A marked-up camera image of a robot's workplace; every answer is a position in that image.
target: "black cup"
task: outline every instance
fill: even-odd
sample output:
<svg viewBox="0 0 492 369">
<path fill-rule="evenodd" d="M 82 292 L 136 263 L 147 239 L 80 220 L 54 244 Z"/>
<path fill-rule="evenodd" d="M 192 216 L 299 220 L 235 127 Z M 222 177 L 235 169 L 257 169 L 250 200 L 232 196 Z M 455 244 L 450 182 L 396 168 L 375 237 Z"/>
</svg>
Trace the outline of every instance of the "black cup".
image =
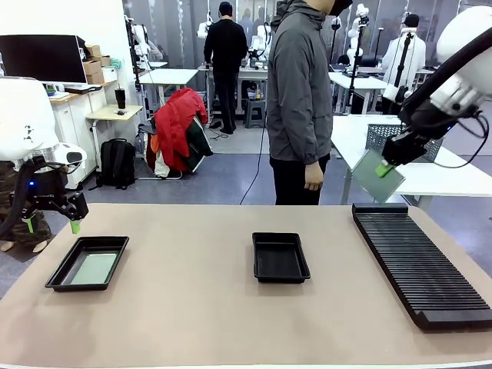
<svg viewBox="0 0 492 369">
<path fill-rule="evenodd" d="M 118 102 L 118 109 L 125 108 L 125 90 L 123 88 L 115 89 L 116 101 Z"/>
</svg>

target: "red jacket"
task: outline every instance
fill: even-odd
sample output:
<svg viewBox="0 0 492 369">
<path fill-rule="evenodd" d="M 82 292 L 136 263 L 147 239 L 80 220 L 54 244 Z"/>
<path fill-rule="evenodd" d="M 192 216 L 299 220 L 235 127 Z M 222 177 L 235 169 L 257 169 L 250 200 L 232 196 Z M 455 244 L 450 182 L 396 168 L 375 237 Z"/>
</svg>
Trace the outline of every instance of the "red jacket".
<svg viewBox="0 0 492 369">
<path fill-rule="evenodd" d="M 164 163 L 171 169 L 187 171 L 180 155 L 190 155 L 186 141 L 186 130 L 195 115 L 198 115 L 203 124 L 207 123 L 207 110 L 200 95 L 191 88 L 176 91 L 169 98 L 166 105 L 155 113 L 157 136 L 151 141 L 152 150 L 161 149 Z"/>
</svg>

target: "stool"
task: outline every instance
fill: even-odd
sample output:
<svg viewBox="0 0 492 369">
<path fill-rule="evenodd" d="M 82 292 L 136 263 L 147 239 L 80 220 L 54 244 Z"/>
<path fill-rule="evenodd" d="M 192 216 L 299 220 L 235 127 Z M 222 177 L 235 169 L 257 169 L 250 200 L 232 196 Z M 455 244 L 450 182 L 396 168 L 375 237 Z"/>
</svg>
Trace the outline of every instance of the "stool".
<svg viewBox="0 0 492 369">
<path fill-rule="evenodd" d="M 264 100 L 250 100 L 246 106 L 244 115 L 244 126 L 251 128 L 254 125 L 263 128 L 265 122 L 265 103 Z"/>
</svg>

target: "slotted rack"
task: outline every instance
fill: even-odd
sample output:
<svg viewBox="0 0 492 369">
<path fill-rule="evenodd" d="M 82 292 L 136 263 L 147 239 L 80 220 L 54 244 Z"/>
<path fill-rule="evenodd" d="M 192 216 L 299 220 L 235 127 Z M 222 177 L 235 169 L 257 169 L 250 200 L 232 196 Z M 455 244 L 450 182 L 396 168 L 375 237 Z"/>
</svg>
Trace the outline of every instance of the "slotted rack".
<svg viewBox="0 0 492 369">
<path fill-rule="evenodd" d="M 354 204 L 365 241 L 423 330 L 492 327 L 492 310 L 408 215 L 405 204 Z"/>
</svg>

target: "black backpack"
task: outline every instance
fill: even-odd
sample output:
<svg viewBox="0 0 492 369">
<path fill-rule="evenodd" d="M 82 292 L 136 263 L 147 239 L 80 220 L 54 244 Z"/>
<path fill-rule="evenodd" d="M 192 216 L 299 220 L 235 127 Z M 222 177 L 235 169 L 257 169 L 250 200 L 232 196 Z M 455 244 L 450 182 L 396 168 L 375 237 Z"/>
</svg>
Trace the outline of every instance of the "black backpack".
<svg viewBox="0 0 492 369">
<path fill-rule="evenodd" d="M 96 186 L 115 186 L 121 190 L 135 183 L 135 147 L 124 138 L 113 138 L 101 145 L 101 172 Z"/>
</svg>

